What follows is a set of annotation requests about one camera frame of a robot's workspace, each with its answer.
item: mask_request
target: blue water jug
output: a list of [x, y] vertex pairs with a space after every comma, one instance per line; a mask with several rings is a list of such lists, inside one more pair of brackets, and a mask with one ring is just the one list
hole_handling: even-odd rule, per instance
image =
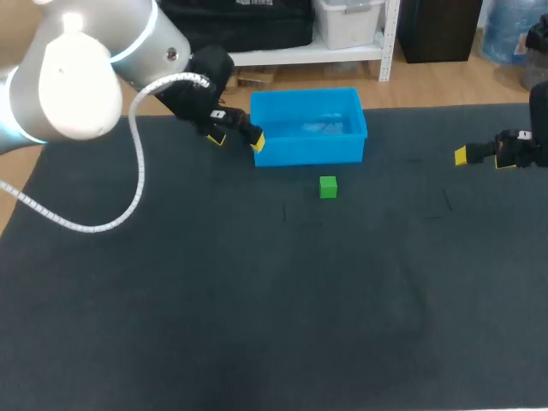
[[484, 56], [500, 64], [524, 64], [529, 28], [548, 13], [548, 0], [493, 0], [483, 42]]

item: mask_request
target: shelf leg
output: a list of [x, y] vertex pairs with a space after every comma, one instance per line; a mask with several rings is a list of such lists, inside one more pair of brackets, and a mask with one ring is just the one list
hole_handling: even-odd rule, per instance
[[397, 18], [400, 13], [400, 0], [386, 0], [386, 22], [384, 24], [383, 58], [380, 63], [379, 81], [390, 80], [392, 56], [396, 42]]

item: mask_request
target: blue container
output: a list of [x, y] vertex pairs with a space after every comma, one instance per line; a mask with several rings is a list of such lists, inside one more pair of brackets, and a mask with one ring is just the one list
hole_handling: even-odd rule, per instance
[[251, 121], [265, 131], [255, 166], [361, 163], [366, 118], [354, 88], [255, 92]]

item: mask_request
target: white cable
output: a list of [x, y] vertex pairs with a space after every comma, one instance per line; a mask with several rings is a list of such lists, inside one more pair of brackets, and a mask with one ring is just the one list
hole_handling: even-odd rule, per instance
[[4, 182], [0, 180], [0, 188], [7, 193], [13, 195], [16, 197], [20, 202], [25, 204], [26, 206], [29, 206], [42, 216], [50, 219], [54, 223], [57, 223], [59, 225], [62, 225], [63, 227], [67, 229], [71, 229], [73, 231], [78, 231], [81, 233], [102, 233], [105, 231], [109, 231], [111, 229], [114, 229], [115, 227], [119, 226], [120, 224], [124, 223], [135, 211], [137, 208], [137, 205], [140, 202], [141, 196], [143, 194], [143, 189], [145, 187], [145, 155], [143, 153], [143, 146], [140, 142], [140, 136], [139, 136], [139, 129], [137, 128], [137, 109], [139, 108], [140, 103], [143, 101], [143, 99], [148, 96], [149, 94], [152, 94], [153, 92], [157, 91], [159, 88], [162, 88], [164, 86], [167, 86], [168, 84], [175, 83], [177, 81], [191, 81], [194, 84], [202, 87], [209, 87], [210, 81], [200, 74], [195, 73], [179, 73], [179, 74], [172, 74], [168, 75], [162, 79], [154, 81], [149, 86], [145, 87], [143, 90], [137, 94], [134, 101], [131, 103], [131, 106], [129, 107], [129, 113], [128, 113], [128, 121], [129, 121], [129, 129], [131, 130], [131, 135], [134, 139], [135, 143], [135, 153], [137, 154], [137, 165], [139, 168], [139, 179], [137, 181], [137, 190], [135, 191], [135, 196], [131, 204], [129, 205], [128, 209], [116, 220], [102, 225], [96, 225], [96, 226], [87, 226], [87, 225], [81, 225], [77, 223], [73, 223], [66, 218], [58, 216], [55, 212], [52, 212], [48, 210], [47, 208], [43, 207], [42, 205], [38, 204], [36, 201], [19, 191], [17, 188], [9, 185], [7, 182]]

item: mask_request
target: green block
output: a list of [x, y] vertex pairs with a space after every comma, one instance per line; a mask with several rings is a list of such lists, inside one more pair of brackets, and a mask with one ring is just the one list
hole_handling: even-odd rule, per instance
[[337, 178], [334, 176], [319, 178], [319, 197], [321, 199], [337, 198]]

